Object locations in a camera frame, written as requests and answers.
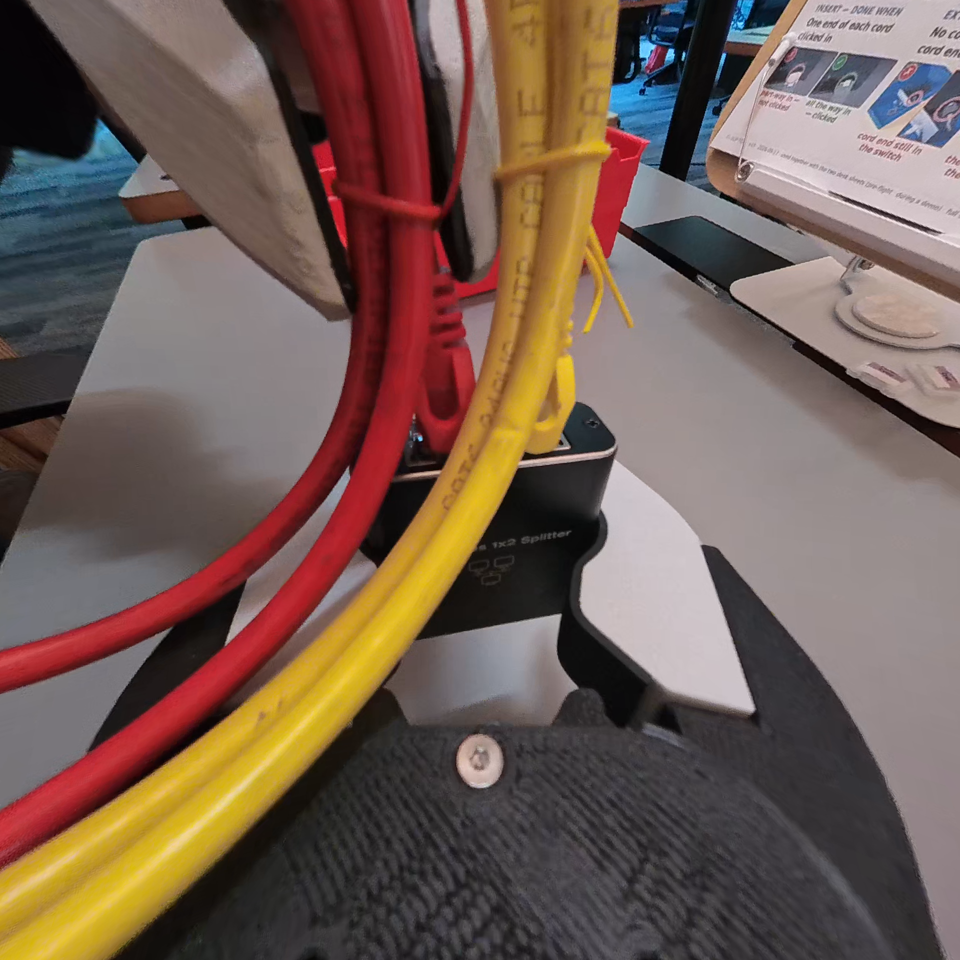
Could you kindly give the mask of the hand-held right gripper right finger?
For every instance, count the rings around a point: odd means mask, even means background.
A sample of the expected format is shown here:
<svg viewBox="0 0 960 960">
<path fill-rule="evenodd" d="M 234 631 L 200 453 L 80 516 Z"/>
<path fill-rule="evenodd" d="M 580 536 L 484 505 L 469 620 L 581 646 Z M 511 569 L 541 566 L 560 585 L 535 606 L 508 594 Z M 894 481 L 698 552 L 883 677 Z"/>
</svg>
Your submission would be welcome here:
<svg viewBox="0 0 960 960">
<path fill-rule="evenodd" d="M 679 708 L 746 720 L 756 713 L 700 538 L 619 462 L 594 543 L 573 568 L 558 659 L 618 727 Z"/>
</svg>

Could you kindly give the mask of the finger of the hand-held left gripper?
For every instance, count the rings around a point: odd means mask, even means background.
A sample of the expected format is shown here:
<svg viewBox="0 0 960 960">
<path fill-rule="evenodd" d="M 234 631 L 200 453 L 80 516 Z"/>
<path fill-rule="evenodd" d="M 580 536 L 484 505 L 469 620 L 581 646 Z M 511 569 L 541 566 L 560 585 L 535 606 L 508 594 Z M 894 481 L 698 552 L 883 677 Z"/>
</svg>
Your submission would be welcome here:
<svg viewBox="0 0 960 960">
<path fill-rule="evenodd" d="M 459 189 L 438 235 L 457 282 L 482 281 L 499 244 L 500 163 L 497 89 L 484 2 L 468 1 L 473 92 Z M 446 198 L 465 92 L 462 35 L 452 1 L 415 3 L 415 50 L 424 93 L 433 201 Z"/>
<path fill-rule="evenodd" d="M 198 211 L 330 320 L 354 281 L 301 107 L 291 2 L 38 1 L 102 102 Z"/>
</svg>

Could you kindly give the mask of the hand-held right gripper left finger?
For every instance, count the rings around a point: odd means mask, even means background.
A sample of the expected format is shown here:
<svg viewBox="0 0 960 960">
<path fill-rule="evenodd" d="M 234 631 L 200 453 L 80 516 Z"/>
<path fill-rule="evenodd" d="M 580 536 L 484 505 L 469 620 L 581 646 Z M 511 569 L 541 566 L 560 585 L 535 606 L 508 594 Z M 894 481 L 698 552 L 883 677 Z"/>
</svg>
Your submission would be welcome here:
<svg viewBox="0 0 960 960">
<path fill-rule="evenodd" d="M 297 566 L 282 557 L 271 560 L 266 571 L 256 574 L 244 586 L 228 629 L 228 640 L 233 642 L 267 610 L 269 617 L 296 615 L 294 633 L 316 618 L 323 626 L 351 602 L 377 569 L 364 554 L 354 554 L 335 580 L 326 574 L 316 577 L 307 570 L 309 566 L 306 557 L 301 558 Z"/>
</svg>

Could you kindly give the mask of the black ethernet splitter box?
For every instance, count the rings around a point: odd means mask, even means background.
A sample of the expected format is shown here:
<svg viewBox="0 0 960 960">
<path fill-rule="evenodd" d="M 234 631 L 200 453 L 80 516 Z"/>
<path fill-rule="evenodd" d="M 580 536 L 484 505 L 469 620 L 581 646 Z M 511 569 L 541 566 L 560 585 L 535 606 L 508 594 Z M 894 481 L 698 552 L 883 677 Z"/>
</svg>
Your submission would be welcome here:
<svg viewBox="0 0 960 960">
<path fill-rule="evenodd" d="M 526 454 L 478 545 L 419 640 L 559 615 L 575 564 L 595 542 L 617 441 L 575 402 L 558 446 Z"/>
</svg>

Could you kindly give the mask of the red plastic bin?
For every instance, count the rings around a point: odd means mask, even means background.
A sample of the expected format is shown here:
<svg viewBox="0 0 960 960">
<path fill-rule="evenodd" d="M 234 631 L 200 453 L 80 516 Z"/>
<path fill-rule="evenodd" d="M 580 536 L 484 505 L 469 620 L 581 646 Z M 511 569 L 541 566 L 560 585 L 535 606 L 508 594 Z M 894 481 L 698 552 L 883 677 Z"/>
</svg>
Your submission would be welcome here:
<svg viewBox="0 0 960 960">
<path fill-rule="evenodd" d="M 592 226 L 597 234 L 605 258 L 609 258 L 618 236 L 621 217 L 629 200 L 634 178 L 638 172 L 642 154 L 649 141 L 623 130 L 608 126 L 606 143 L 610 153 L 604 161 L 599 177 L 594 203 Z M 344 248 L 347 242 L 346 221 L 343 204 L 332 190 L 336 178 L 335 164 L 328 141 L 312 147 L 328 205 L 337 234 Z"/>
</svg>

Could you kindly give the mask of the office chair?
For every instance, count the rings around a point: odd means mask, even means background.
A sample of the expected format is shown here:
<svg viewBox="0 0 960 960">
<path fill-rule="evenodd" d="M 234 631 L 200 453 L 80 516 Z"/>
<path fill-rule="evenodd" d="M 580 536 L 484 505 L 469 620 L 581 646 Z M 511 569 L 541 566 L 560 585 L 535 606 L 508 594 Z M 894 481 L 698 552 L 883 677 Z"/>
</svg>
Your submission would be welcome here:
<svg viewBox="0 0 960 960">
<path fill-rule="evenodd" d="M 656 85 L 678 83 L 683 77 L 700 6 L 700 1 L 678 1 L 658 9 L 647 34 L 654 50 L 647 58 L 645 78 L 638 96 L 645 96 L 647 90 Z M 667 55 L 668 52 L 673 55 L 670 63 L 665 62 L 653 69 L 654 54 Z"/>
</svg>

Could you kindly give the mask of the black flat pad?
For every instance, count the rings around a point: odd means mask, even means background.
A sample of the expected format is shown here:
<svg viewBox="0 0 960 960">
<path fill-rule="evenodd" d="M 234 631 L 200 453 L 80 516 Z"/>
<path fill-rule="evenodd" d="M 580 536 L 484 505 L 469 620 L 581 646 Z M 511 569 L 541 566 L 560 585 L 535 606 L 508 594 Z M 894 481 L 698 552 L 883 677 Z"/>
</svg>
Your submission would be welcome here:
<svg viewBox="0 0 960 960">
<path fill-rule="evenodd" d="M 683 217 L 641 227 L 623 223 L 620 233 L 685 279 L 715 294 L 730 294 L 735 282 L 794 265 L 703 217 Z"/>
</svg>

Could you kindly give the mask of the white tablet stand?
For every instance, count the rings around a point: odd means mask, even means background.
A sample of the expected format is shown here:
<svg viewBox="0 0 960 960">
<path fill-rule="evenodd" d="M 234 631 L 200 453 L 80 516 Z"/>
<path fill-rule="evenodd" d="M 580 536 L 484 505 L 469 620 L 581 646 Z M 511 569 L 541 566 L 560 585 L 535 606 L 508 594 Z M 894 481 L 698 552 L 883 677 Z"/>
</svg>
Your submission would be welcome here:
<svg viewBox="0 0 960 960">
<path fill-rule="evenodd" d="M 750 207 L 839 251 L 738 279 L 732 298 L 958 453 L 958 228 L 920 225 L 754 161 L 739 161 L 733 182 Z"/>
</svg>

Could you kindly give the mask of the printed instruction sheet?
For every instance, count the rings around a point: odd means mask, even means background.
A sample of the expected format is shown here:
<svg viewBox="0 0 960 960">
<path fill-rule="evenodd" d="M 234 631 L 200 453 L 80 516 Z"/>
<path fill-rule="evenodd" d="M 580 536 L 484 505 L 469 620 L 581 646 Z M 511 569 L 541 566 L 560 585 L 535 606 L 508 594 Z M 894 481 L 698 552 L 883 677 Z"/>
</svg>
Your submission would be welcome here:
<svg viewBox="0 0 960 960">
<path fill-rule="evenodd" d="M 958 2 L 805 2 L 729 105 L 712 149 L 958 243 Z"/>
</svg>

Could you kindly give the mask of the black post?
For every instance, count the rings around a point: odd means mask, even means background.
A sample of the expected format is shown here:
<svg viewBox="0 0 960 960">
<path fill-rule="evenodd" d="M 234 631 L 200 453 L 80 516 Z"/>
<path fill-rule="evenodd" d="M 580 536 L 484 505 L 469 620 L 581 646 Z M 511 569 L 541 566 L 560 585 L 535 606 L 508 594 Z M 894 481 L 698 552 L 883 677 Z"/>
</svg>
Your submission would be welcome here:
<svg viewBox="0 0 960 960">
<path fill-rule="evenodd" d="M 730 95 L 750 66 L 749 56 L 736 54 L 727 57 L 729 65 L 721 65 L 737 7 L 736 1 L 699 2 L 658 163 L 661 173 L 682 183 L 690 174 L 717 78 L 721 77 L 721 96 Z"/>
</svg>

